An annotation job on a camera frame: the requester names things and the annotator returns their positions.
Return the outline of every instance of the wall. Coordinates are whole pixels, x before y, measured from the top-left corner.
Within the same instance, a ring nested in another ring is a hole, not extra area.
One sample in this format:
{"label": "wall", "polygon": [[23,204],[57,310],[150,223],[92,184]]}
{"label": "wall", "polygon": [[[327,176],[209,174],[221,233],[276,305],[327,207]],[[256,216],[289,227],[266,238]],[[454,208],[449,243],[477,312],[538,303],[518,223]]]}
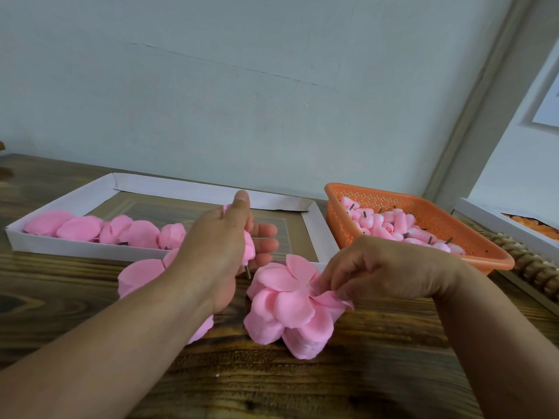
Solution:
{"label": "wall", "polygon": [[421,194],[511,0],[0,0],[12,151]]}
{"label": "wall", "polygon": [[445,210],[470,195],[558,37],[559,0],[535,0],[435,198]]}
{"label": "wall", "polygon": [[559,40],[530,86],[468,199],[559,223],[559,128],[532,123],[559,73]]}

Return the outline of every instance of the orange basket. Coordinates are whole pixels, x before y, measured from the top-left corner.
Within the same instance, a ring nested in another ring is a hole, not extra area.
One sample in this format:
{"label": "orange basket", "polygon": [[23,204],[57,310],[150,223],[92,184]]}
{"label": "orange basket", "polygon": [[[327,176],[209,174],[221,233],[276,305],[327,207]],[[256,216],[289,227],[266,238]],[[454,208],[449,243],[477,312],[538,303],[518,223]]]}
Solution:
{"label": "orange basket", "polygon": [[505,250],[423,198],[334,182],[326,184],[324,190],[328,195],[326,223],[340,248],[351,245],[356,238],[363,235],[339,201],[340,197],[346,196],[361,207],[375,211],[381,207],[384,211],[397,207],[410,212],[419,226],[427,228],[437,238],[452,237],[453,242],[466,251],[461,258],[485,275],[493,269],[509,270],[514,266],[514,259]]}

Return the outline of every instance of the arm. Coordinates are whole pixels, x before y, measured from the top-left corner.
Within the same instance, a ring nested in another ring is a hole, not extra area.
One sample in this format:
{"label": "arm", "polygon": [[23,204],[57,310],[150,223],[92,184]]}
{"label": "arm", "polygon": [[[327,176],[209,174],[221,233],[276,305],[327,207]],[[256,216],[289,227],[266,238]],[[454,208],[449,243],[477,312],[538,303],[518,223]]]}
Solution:
{"label": "arm", "polygon": [[[161,276],[1,371],[0,417],[124,417],[204,320],[233,298],[244,228],[255,237],[277,232],[254,226],[248,194],[240,191],[224,217],[217,209],[192,225]],[[269,263],[278,242],[255,243],[250,266]]]}
{"label": "arm", "polygon": [[457,256],[361,237],[332,258],[321,286],[353,301],[432,297],[485,416],[559,416],[559,351]]}

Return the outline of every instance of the beige braided rope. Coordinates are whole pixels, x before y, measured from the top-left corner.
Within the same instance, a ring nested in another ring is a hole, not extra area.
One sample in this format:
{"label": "beige braided rope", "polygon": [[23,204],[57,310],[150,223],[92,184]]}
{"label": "beige braided rope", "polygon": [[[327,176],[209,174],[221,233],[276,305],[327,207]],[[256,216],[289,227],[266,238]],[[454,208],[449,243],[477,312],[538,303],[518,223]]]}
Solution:
{"label": "beige braided rope", "polygon": [[523,244],[505,234],[487,231],[469,219],[462,221],[513,256],[514,272],[548,296],[550,300],[558,302],[559,269],[555,264],[531,252]]}

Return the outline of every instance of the basket rim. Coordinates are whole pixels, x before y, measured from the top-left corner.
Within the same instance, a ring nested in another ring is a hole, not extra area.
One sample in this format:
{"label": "basket rim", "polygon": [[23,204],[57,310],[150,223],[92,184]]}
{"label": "basket rim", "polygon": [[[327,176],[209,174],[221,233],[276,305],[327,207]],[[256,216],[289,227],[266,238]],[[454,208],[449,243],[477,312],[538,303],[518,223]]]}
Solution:
{"label": "basket rim", "polygon": [[[445,219],[451,221],[453,225],[456,225],[460,229],[460,232],[466,234],[468,237],[470,237],[474,241],[476,246],[478,246],[478,247],[490,246],[494,251],[496,251],[497,253],[500,254],[500,256],[497,257],[497,258],[495,258],[495,257],[486,257],[485,258],[485,257],[479,257],[479,256],[463,255],[463,256],[460,256],[461,259],[467,261],[469,264],[471,264],[474,267],[477,267],[478,269],[479,268],[491,267],[492,269],[510,270],[514,267],[514,259],[505,250],[503,250],[501,247],[497,246],[497,244],[494,244],[493,242],[491,242],[488,239],[486,239],[485,237],[483,237],[483,235],[478,234],[478,232],[476,232],[475,230],[470,228],[468,225],[466,225],[462,221],[458,220],[454,216],[448,214],[443,209],[441,209],[439,206],[430,202],[429,200],[425,200],[424,198],[418,197],[418,196],[411,196],[409,194],[397,193],[397,192],[394,192],[394,191],[386,191],[386,190],[375,189],[375,188],[359,187],[357,185],[344,184],[342,182],[329,182],[324,186],[324,191],[325,191],[326,195],[328,196],[328,204],[332,204],[332,208],[335,209],[338,213],[344,213],[344,209],[343,209],[341,203],[339,203],[338,196],[336,195],[336,193],[334,191],[334,188],[333,188],[334,185],[342,185],[342,186],[344,186],[345,189],[349,189],[349,190],[354,189],[356,191],[360,191],[360,190],[371,191],[371,190],[373,190],[378,195],[403,196],[403,197],[406,197],[408,199],[415,200],[419,203],[427,204],[427,205],[431,206],[432,208],[434,208],[436,211],[438,211],[438,213],[440,213],[443,217],[445,217]],[[344,217],[344,215],[340,214],[340,216],[342,217],[343,225],[346,226],[348,232],[351,232],[351,234],[355,238],[358,238],[362,235],[359,232],[359,230],[353,225],[353,222],[351,221],[351,219],[349,218],[348,215],[345,215],[346,217]]]}

